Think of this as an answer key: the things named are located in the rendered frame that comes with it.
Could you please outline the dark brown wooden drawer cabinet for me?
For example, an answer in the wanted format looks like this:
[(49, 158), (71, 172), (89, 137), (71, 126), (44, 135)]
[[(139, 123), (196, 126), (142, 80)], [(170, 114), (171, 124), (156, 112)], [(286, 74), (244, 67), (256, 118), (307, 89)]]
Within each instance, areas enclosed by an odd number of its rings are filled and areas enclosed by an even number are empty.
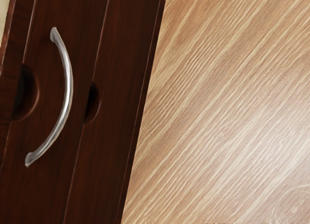
[(0, 0), (0, 224), (120, 224), (166, 0)]

